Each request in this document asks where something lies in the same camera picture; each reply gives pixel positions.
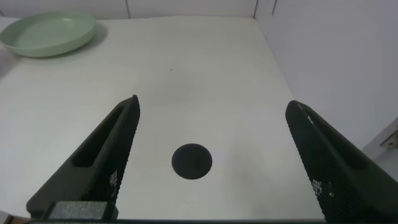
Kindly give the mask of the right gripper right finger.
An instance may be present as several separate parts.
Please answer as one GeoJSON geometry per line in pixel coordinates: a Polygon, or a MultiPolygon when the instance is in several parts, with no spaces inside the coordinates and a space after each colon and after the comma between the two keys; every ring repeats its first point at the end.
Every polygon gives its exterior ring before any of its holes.
{"type": "Polygon", "coordinates": [[[397,181],[309,106],[285,118],[327,222],[397,222],[397,181]]]}

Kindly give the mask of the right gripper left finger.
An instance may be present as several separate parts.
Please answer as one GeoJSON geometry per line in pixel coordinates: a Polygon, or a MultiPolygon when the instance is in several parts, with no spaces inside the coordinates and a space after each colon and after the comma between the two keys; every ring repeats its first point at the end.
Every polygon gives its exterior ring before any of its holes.
{"type": "Polygon", "coordinates": [[[40,218],[54,202],[115,202],[140,118],[136,95],[121,101],[46,183],[26,209],[40,218]]]}

